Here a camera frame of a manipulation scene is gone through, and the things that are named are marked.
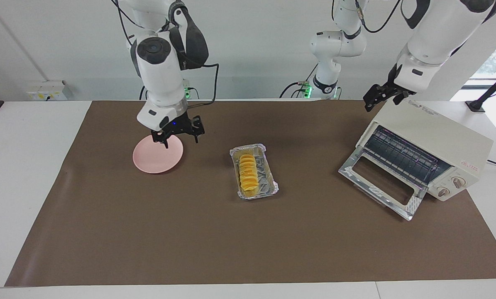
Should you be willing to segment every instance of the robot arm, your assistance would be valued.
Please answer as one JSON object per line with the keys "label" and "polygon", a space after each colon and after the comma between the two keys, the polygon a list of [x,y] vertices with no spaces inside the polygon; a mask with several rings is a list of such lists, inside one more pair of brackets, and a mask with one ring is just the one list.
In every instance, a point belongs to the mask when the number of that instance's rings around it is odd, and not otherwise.
{"label": "robot arm", "polygon": [[[359,0],[362,8],[369,0]],[[333,10],[340,31],[318,32],[310,41],[310,50],[318,58],[318,70],[309,84],[312,97],[331,98],[335,94],[341,65],[337,57],[356,57],[366,49],[366,37],[352,0],[339,0]]]}
{"label": "robot arm", "polygon": [[147,88],[147,102],[137,120],[151,129],[155,142],[190,134],[198,142],[205,133],[200,116],[189,119],[182,70],[201,68],[208,47],[200,29],[180,0],[121,0],[133,10],[145,31],[136,36],[130,53]]}
{"label": "robot arm", "polygon": [[401,13],[414,30],[388,74],[364,96],[366,110],[394,97],[399,104],[425,91],[434,75],[483,22],[496,13],[496,0],[415,0],[412,14]]}

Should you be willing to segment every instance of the electrical outlet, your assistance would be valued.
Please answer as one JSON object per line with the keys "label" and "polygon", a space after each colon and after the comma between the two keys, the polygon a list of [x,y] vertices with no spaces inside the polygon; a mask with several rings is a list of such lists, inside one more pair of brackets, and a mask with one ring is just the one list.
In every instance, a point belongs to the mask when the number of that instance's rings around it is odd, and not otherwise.
{"label": "electrical outlet", "polygon": [[310,98],[310,95],[313,92],[313,88],[308,81],[303,82],[303,84],[301,85],[301,89],[304,90],[303,91],[303,97],[304,98]]}
{"label": "electrical outlet", "polygon": [[31,100],[68,100],[72,95],[63,81],[30,82],[26,92]]}
{"label": "electrical outlet", "polygon": [[191,99],[191,91],[189,90],[189,87],[191,86],[191,83],[187,79],[183,79],[183,88],[185,89],[185,99],[190,100]]}

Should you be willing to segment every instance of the aluminum foil tray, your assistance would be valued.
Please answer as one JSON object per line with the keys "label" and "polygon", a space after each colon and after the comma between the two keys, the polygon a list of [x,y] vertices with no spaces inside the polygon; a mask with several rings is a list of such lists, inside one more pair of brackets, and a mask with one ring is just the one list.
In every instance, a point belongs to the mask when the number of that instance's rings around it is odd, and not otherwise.
{"label": "aluminum foil tray", "polygon": [[[260,199],[262,197],[272,196],[279,191],[279,186],[272,172],[270,171],[270,166],[266,159],[266,147],[263,144],[250,144],[240,147],[235,147],[229,151],[231,159],[233,159],[233,166],[235,167],[235,177],[237,178],[238,195],[241,199],[249,201],[252,199]],[[253,155],[255,157],[255,162],[257,164],[257,178],[259,181],[259,192],[256,194],[250,194],[250,192],[244,192],[240,187],[240,177],[239,177],[239,159],[242,155]]]}

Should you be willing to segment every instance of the brown paper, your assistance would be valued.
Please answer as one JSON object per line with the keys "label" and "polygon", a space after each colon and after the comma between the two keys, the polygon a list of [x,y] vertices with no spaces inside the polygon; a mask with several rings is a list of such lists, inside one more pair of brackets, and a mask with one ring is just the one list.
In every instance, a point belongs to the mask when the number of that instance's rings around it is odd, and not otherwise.
{"label": "brown paper", "polygon": [[[142,103],[94,102],[6,286],[496,278],[467,192],[407,222],[337,169],[373,118],[362,102],[217,102],[166,174],[140,172]],[[244,202],[229,150],[263,143],[280,191]]]}

